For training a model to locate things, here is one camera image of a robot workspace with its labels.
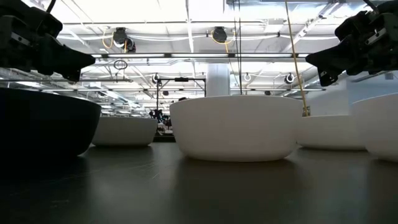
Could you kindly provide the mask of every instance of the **dark table surface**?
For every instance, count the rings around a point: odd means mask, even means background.
[[[398,223],[398,164],[365,151],[224,163],[153,143],[7,173],[0,223]]]

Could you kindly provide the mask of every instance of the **ceiling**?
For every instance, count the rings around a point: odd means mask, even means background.
[[[24,0],[30,6],[47,8],[49,0]],[[58,0],[52,11],[53,16],[63,23],[58,40],[75,49],[88,54],[121,53],[122,49],[111,45],[111,34],[116,27],[127,28],[127,33],[134,40],[137,53],[235,53],[239,41],[235,41],[234,31],[241,39],[242,53],[291,53],[289,26],[284,1],[274,0],[241,0],[240,11],[235,0]],[[294,0],[288,1],[288,10],[292,24],[292,37],[297,53],[312,53],[327,49],[338,44],[334,30],[348,17],[362,10],[370,10],[359,0],[322,1]],[[211,38],[215,26],[225,27],[231,42],[218,44]],[[127,59],[129,66],[118,71],[113,67],[113,60],[98,60],[96,65],[82,70],[82,80],[98,79],[97,82],[42,83],[41,88],[111,88],[111,89],[150,89],[155,88],[151,79],[154,74],[164,78],[196,77],[205,78],[207,65],[213,63],[205,58],[201,60],[177,60],[174,58]],[[228,63],[231,71],[231,87],[237,88],[238,83],[233,77],[238,76],[238,63],[235,58]],[[295,74],[293,61],[257,60],[244,61],[241,67],[243,87],[245,88],[287,88],[284,77]],[[298,63],[298,72],[302,75],[306,86],[317,87],[317,70],[305,62]],[[35,80],[40,74],[9,72],[7,74],[20,79]],[[27,88],[18,83],[13,85]],[[197,91],[170,92],[169,96],[161,95],[164,109],[172,100],[181,97],[202,97],[203,91],[199,83],[174,83],[167,88],[192,89]],[[139,104],[144,114],[155,105],[151,99],[156,92],[120,91],[117,96],[99,96],[96,92],[76,94],[77,97],[109,103],[123,103],[124,98],[131,104]],[[264,94],[264,91],[253,91],[248,94]],[[291,96],[292,92],[273,92],[274,95]]]

